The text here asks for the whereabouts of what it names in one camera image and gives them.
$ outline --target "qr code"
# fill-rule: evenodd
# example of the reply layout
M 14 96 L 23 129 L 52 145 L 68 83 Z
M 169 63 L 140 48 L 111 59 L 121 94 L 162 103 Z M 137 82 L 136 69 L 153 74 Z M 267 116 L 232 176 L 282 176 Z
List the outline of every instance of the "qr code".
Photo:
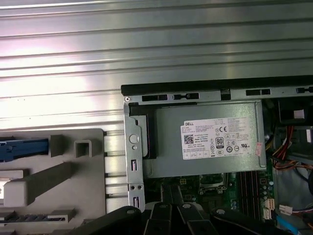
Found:
M 185 144 L 194 143 L 194 135 L 184 135 Z

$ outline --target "green circuit board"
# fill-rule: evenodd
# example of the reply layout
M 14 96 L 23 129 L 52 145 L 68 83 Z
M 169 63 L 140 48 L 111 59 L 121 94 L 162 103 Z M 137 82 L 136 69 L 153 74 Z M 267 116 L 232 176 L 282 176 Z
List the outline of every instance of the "green circuit board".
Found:
M 206 212 L 210 212 L 216 207 L 225 207 L 243 213 L 245 213 L 245 210 L 253 211 L 257 209 L 260 214 L 258 219 L 262 220 L 265 200 L 274 198 L 271 161 L 268 161 L 266 171 L 253 172 L 254 180 L 258 182 L 256 187 L 248 189 L 251 191 L 251 195 L 256 195 L 252 191 L 257 191 L 258 197 L 252 198 L 248 195 L 247 197 L 251 197 L 249 203 L 246 203 L 249 200 L 246 200 L 244 195 L 242 195 L 243 184 L 245 183 L 246 187 L 250 186 L 249 181 L 243 183 L 241 179 L 243 173 L 146 179 L 144 182 L 146 203 L 160 201 L 160 188 L 162 184 L 177 184 L 180 186 L 185 202 L 196 202 Z

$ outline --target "corrugated metal surface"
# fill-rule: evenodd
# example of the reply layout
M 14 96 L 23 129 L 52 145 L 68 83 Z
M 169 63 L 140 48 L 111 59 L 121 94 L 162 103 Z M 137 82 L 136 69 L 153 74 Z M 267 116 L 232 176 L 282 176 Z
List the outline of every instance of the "corrugated metal surface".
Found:
M 1 0 L 0 129 L 99 127 L 127 203 L 122 84 L 311 74 L 303 0 Z

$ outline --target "white label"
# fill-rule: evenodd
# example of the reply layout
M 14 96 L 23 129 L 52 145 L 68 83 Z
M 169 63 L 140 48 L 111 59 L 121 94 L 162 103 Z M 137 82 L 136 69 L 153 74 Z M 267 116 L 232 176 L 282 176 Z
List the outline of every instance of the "white label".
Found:
M 185 121 L 180 132 L 185 160 L 255 154 L 245 117 Z

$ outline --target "blue cable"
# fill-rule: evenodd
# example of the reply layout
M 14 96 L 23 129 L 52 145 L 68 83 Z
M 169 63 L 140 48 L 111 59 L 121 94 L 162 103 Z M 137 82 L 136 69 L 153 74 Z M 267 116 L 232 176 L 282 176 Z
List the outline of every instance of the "blue cable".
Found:
M 298 235 L 299 234 L 299 230 L 295 226 L 293 226 L 292 224 L 290 224 L 289 222 L 284 220 L 282 217 L 277 216 L 277 222 L 281 226 L 283 226 L 285 229 L 288 229 L 289 231 L 291 231 L 292 234 L 294 234 L 294 235 Z

